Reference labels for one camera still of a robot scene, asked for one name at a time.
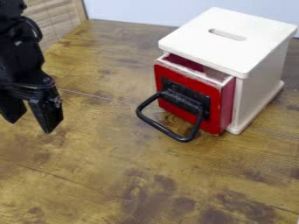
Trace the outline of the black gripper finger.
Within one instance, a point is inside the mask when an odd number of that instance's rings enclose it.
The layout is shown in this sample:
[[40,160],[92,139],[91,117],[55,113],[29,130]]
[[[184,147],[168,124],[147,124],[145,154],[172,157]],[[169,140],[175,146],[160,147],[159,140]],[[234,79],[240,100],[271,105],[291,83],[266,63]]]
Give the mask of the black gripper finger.
[[16,123],[27,112],[24,101],[13,96],[5,90],[0,90],[0,115],[9,123]]
[[37,89],[28,101],[33,116],[45,134],[63,121],[61,97],[56,87]]

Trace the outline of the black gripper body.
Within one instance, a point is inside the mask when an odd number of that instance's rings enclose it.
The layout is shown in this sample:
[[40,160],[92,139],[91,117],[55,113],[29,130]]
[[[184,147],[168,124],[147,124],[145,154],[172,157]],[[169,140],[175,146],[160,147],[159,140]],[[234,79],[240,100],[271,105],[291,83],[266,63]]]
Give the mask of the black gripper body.
[[37,89],[56,87],[43,71],[41,39],[39,25],[28,17],[0,17],[0,90],[27,101]]

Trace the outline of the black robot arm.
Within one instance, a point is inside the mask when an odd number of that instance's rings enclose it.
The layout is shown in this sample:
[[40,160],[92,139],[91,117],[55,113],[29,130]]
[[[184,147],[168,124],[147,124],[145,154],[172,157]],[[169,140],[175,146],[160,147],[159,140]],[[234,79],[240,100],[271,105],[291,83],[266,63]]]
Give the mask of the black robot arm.
[[28,101],[43,132],[63,121],[61,97],[53,78],[43,71],[43,32],[23,15],[24,0],[0,0],[0,115],[16,123]]

